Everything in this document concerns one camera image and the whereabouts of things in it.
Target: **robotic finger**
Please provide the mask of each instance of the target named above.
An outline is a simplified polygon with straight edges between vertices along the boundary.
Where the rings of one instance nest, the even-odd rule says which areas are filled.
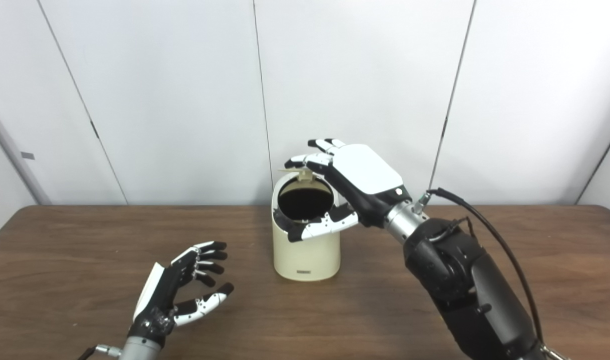
[[[176,309],[174,314],[176,326],[183,326],[204,317],[221,305],[233,291],[234,285],[227,282],[214,292],[193,300],[177,303],[174,305]]]
[[[216,285],[216,280],[214,280],[211,276],[209,276],[206,272],[194,270],[194,271],[186,271],[182,275],[178,287],[182,288],[185,285],[189,284],[192,280],[200,281],[204,285],[212,288]]]
[[[324,153],[328,153],[334,155],[337,150],[339,150],[339,146],[335,146],[332,141],[339,141],[335,139],[312,139],[307,142],[307,146],[310,148],[318,148]]]
[[[196,271],[211,271],[218,275],[225,272],[225,269],[221,265],[211,261],[196,261],[195,269]]]
[[[285,162],[285,169],[307,167],[319,175],[325,175],[328,172],[328,167],[332,161],[332,155],[329,153],[309,153],[305,155],[296,155]]]
[[[225,260],[227,253],[220,250],[208,250],[198,255],[198,260]]]
[[[220,241],[207,241],[205,243],[200,243],[200,244],[195,244],[193,246],[191,246],[190,248],[188,248],[187,250],[183,251],[179,256],[176,256],[173,260],[172,260],[172,265],[175,265],[176,262],[178,262],[179,260],[183,259],[184,257],[190,255],[192,257],[201,257],[201,256],[214,256],[216,253],[218,253],[216,256],[223,256],[224,254],[224,258],[227,259],[227,253],[223,253],[221,252],[222,250],[225,250],[225,248],[227,248],[227,243],[223,243]],[[210,257],[202,257],[199,260],[207,260]]]
[[[319,237],[320,235],[337,233],[359,224],[358,214],[350,207],[349,203],[334,206],[323,217],[317,217],[291,228],[287,232],[289,242],[300,242],[302,240]]]

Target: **cable connector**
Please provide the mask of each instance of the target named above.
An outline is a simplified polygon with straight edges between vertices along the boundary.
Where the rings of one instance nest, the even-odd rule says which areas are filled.
[[[545,356],[547,356],[548,358],[550,358],[552,360],[572,360],[571,358],[561,355],[556,350],[554,350],[552,348],[548,348],[547,345],[545,345],[545,344],[543,344],[540,347],[540,351],[542,351],[543,354],[545,354]]]
[[[423,209],[425,209],[427,203],[432,198],[432,194],[429,192],[425,192],[419,199],[414,203],[414,207],[412,207],[412,212],[416,215],[421,215],[423,213]]]
[[[118,358],[121,355],[121,348],[118,348],[116,346],[109,346],[109,345],[104,345],[104,344],[98,344],[95,347],[95,350],[98,351],[99,353],[105,354],[107,356],[111,356],[112,358]]]

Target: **fingertip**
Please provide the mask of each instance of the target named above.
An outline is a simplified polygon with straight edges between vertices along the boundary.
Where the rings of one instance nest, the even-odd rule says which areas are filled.
[[[227,259],[228,255],[227,252],[221,252],[221,251],[216,251],[215,253],[212,254],[212,259],[214,260],[225,260]]]
[[[212,248],[214,250],[225,250],[227,249],[227,243],[223,242],[223,241],[214,241],[213,244],[211,244]]]
[[[231,282],[224,283],[221,287],[216,290],[217,293],[225,294],[229,296],[234,291],[234,285]]]
[[[221,275],[225,272],[225,268],[219,264],[212,264],[209,268],[214,274]]]
[[[303,225],[291,228],[291,230],[287,231],[287,241],[290,243],[302,242],[304,229],[305,226]]]
[[[197,275],[196,280],[200,281],[201,283],[207,285],[207,287],[210,288],[213,288],[216,285],[216,280],[211,278],[211,276],[209,275]]]
[[[346,145],[346,143],[344,143],[343,141],[341,141],[339,139],[328,138],[328,139],[325,139],[325,141],[332,144],[333,146],[335,146],[337,148],[342,148],[343,146]]]
[[[304,162],[302,162],[302,161],[293,161],[292,159],[289,159],[289,160],[285,161],[285,164],[283,164],[285,169],[291,169],[291,168],[296,168],[296,167],[303,167],[304,165],[305,165]]]

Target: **panel seam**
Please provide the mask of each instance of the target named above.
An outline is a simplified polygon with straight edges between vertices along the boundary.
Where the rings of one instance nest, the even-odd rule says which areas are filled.
[[[603,164],[603,161],[605,161],[605,157],[607,157],[607,153],[609,153],[609,152],[610,152],[610,142],[609,142],[609,145],[607,145],[605,152],[602,153],[602,156],[600,157],[598,164],[596,164],[596,167],[591,172],[591,175],[590,175],[589,179],[587,180],[587,183],[585,183],[585,185],[583,186],[583,189],[581,190],[581,193],[578,195],[578,198],[576,198],[574,205],[578,205],[579,202],[581,201],[581,198],[583,198],[583,194],[586,193],[587,188],[589,187],[589,184],[592,182],[592,179],[595,177],[598,169]]]
[[[261,47],[259,43],[259,24],[257,23],[257,2],[252,0],[254,9],[254,30],[256,36],[256,53],[258,55],[258,71],[261,78],[261,97],[263,98],[263,120],[265,125],[265,141],[267,143],[267,160],[269,161],[269,179],[271,181],[271,189],[274,189],[274,172],[272,170],[272,153],[269,146],[269,126],[267,125],[267,108],[265,98],[265,84],[263,82],[263,65],[261,64]]]
[[[94,134],[98,139],[101,149],[103,150],[104,157],[107,160],[107,164],[109,164],[111,173],[113,174],[113,178],[116,180],[116,184],[118,185],[118,189],[120,189],[122,198],[125,200],[125,204],[129,205],[130,203],[129,203],[129,201],[127,201],[127,196],[125,196],[125,191],[123,191],[123,187],[121,186],[121,182],[118,180],[118,176],[116,175],[114,166],[112,165],[112,162],[110,161],[109,156],[107,155],[107,150],[106,150],[105,146],[103,145],[103,140],[101,140],[101,137],[99,136],[99,132],[97,132],[97,128],[94,125],[94,121],[92,121],[92,115],[90,114],[90,110],[88,110],[88,105],[85,103],[85,100],[83,100],[83,95],[81,94],[81,90],[79,89],[79,84],[76,82],[76,79],[74,78],[74,74],[72,73],[70,64],[68,63],[67,59],[65,59],[65,53],[63,52],[63,49],[61,48],[61,44],[59,43],[59,40],[56,37],[56,33],[54,32],[54,29],[52,28],[50,19],[47,18],[47,13],[45,13],[45,9],[43,8],[43,4],[41,3],[41,0],[36,0],[36,3],[38,3],[40,12],[42,13],[43,18],[45,19],[45,23],[47,23],[49,32],[51,33],[51,37],[52,37],[52,39],[54,39],[54,43],[56,43],[56,48],[58,48],[60,57],[63,60],[63,63],[65,63],[65,68],[67,68],[67,72],[69,73],[69,77],[71,78],[71,81],[74,84],[74,88],[76,89],[76,93],[78,94],[78,98],[80,99],[81,104],[83,104],[83,109],[85,109],[85,114],[87,114],[89,123],[92,126],[92,129],[94,130]]]

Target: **black cable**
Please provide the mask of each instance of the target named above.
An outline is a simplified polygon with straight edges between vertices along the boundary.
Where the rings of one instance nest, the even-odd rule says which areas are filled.
[[[85,352],[78,358],[78,360],[87,360],[87,358],[92,356],[92,354],[94,354],[94,351],[96,350],[96,346],[88,347],[87,350],[85,350]]]
[[[453,193],[447,191],[446,189],[443,189],[442,187],[439,187],[438,189],[429,189],[429,190],[427,190],[427,193],[436,195],[440,198],[445,198],[445,199],[451,201],[452,203],[455,203],[456,205],[460,205],[461,207],[467,209],[470,213],[474,214],[474,216],[477,219],[479,219],[479,221],[481,223],[483,223],[483,225],[487,228],[487,230],[489,230],[489,232],[493,235],[493,237],[496,239],[496,241],[500,244],[500,246],[503,248],[503,250],[507,254],[507,257],[509,258],[511,264],[513,265],[513,268],[516,270],[516,274],[518,275],[518,278],[520,279],[520,284],[522,285],[522,289],[525,291],[525,296],[527,297],[527,303],[529,303],[529,310],[531,310],[531,320],[534,323],[534,328],[536,329],[536,337],[538,337],[538,340],[540,341],[541,344],[545,344],[545,342],[543,341],[543,330],[541,328],[541,318],[539,317],[539,312],[536,308],[536,302],[534,301],[534,296],[532,296],[532,290],[530,289],[530,285],[527,283],[527,278],[525,278],[525,273],[523,273],[523,269],[521,268],[521,265],[518,263],[518,260],[516,259],[516,256],[512,252],[512,249],[510,249],[507,242],[503,239],[503,236],[501,236],[501,234],[499,234],[499,231],[497,231],[494,228],[494,226],[492,226],[492,224],[488,221],[488,219],[485,218],[485,216],[483,216],[483,214],[481,214],[478,210],[476,210],[472,205],[467,203],[467,201],[463,200],[459,196],[456,196],[456,194],[453,194]]]

